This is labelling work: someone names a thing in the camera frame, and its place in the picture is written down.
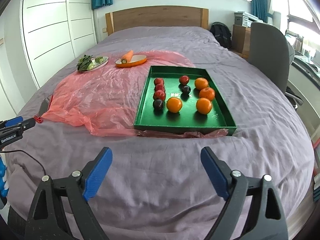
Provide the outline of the blue gloved left hand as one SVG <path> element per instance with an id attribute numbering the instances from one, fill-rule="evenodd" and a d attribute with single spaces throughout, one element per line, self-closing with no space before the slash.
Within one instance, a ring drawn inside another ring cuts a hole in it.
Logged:
<path id="1" fill-rule="evenodd" d="M 1 197 L 6 198 L 9 191 L 9 184 L 7 182 L 7 166 L 2 158 L 0 159 L 0 180 Z"/>

